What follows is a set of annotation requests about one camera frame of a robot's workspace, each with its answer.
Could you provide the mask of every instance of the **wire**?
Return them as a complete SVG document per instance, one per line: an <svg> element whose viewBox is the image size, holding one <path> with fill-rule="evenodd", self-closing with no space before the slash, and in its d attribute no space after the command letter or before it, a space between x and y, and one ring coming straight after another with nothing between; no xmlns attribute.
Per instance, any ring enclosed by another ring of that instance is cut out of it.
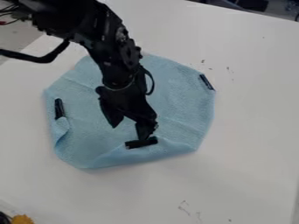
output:
<svg viewBox="0 0 299 224"><path fill-rule="evenodd" d="M11 14L12 14L11 12L1 14L1 15L0 15L0 18L1 18L1 17L4 17L4 16L7 16L7 15L11 15Z"/></svg>
<svg viewBox="0 0 299 224"><path fill-rule="evenodd" d="M15 19L15 20L11 21L11 22L8 22L8 23L5 23L5 24L0 24L0 26L1 25L11 25L11 24L16 23L18 20L20 20L20 19L18 18L18 19Z"/></svg>
<svg viewBox="0 0 299 224"><path fill-rule="evenodd" d="M1 9L1 10L0 10L0 13L13 12L13 11L16 10L17 8L18 8L17 5L12 4L12 5L10 5L10 6L7 6L7 7L3 8L3 9Z"/></svg>

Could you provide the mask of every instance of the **table surface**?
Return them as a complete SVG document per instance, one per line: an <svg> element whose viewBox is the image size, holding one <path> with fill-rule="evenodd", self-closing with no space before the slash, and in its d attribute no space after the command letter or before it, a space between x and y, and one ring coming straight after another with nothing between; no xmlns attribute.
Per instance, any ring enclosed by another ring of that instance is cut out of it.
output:
<svg viewBox="0 0 299 224"><path fill-rule="evenodd" d="M212 127L194 154L97 171L52 150L43 90L85 54L0 66L0 199L40 223L290 223L299 174L299 24L178 0L108 1L149 53L206 74ZM24 49L42 55L59 39Z"/></svg>

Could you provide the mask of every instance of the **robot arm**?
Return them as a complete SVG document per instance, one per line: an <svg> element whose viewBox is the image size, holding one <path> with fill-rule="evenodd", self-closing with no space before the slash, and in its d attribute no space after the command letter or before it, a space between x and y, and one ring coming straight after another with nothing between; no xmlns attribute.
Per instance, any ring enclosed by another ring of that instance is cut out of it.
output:
<svg viewBox="0 0 299 224"><path fill-rule="evenodd" d="M134 148L149 144L144 141L155 131L157 122L146 95L153 92L154 81L148 92L145 74L153 78L141 66L141 48L129 37L122 20L96 0L19 0L17 4L15 17L22 15L22 19L31 20L40 31L63 42L41 58L4 49L0 49L0 55L50 63L70 41L84 46L102 72L103 86L96 88L96 92L108 122L116 128L124 116L136 121L138 141L133 142Z"/></svg>

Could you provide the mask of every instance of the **blue towel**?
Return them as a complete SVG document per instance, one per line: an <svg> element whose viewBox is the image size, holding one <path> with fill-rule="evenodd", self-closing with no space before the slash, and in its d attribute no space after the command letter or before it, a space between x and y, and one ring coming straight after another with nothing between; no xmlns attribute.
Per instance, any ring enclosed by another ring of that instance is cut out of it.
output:
<svg viewBox="0 0 299 224"><path fill-rule="evenodd" d="M52 142L59 158L77 168L100 168L147 162L198 149L213 119L215 91L205 76L177 62L146 54L141 62L154 76L156 89L147 100L157 112L158 144L127 150L136 140L128 118L113 129L101 112L95 89L101 72L90 57L46 91ZM54 101L64 103L66 117L55 120Z"/></svg>

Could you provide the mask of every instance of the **yellow object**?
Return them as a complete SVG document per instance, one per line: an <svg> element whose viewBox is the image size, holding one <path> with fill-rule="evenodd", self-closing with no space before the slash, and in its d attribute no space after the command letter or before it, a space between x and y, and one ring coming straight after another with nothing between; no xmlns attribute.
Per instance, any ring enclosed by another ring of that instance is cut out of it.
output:
<svg viewBox="0 0 299 224"><path fill-rule="evenodd" d="M16 215L12 218L11 224L34 224L33 220L27 215Z"/></svg>

